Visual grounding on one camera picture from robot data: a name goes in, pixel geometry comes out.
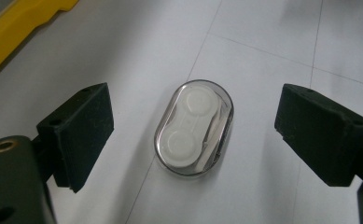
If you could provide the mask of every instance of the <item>white tile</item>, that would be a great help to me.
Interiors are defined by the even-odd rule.
[[[309,86],[310,77],[308,66],[209,35],[190,79],[232,97],[223,160],[188,179],[155,159],[128,223],[291,223],[300,159],[273,126],[283,84]]]
[[[315,69],[312,89],[363,116],[363,84]],[[350,188],[331,188],[301,163],[294,223],[359,223],[356,177]]]
[[[363,1],[324,0],[314,67],[363,82]]]
[[[115,131],[78,194],[49,189],[58,223],[125,223],[153,159],[153,130],[187,80],[219,0],[84,1],[39,29],[0,71],[0,137],[107,82]]]
[[[211,34],[313,64],[321,0],[224,0]]]

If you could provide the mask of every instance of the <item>clear plastic case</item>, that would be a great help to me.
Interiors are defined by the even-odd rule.
[[[218,161],[233,118],[233,102],[219,85],[193,80],[179,87],[155,133],[163,165],[179,175],[200,175]]]

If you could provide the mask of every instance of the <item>black object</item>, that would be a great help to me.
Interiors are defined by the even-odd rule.
[[[45,182],[78,192],[114,130],[106,83],[77,92],[43,119],[39,136],[0,139],[0,223],[55,223]]]
[[[307,88],[285,84],[274,127],[329,186],[363,180],[363,117]],[[363,223],[363,187],[359,195]]]

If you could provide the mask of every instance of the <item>yellow object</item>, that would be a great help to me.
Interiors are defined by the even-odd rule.
[[[0,14],[0,63],[35,27],[76,3],[77,0],[14,0]]]

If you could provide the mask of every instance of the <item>transparent lid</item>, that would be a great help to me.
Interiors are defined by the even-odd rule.
[[[155,134],[161,162],[180,175],[199,175],[221,155],[233,118],[233,103],[219,85],[193,80],[179,87]]]

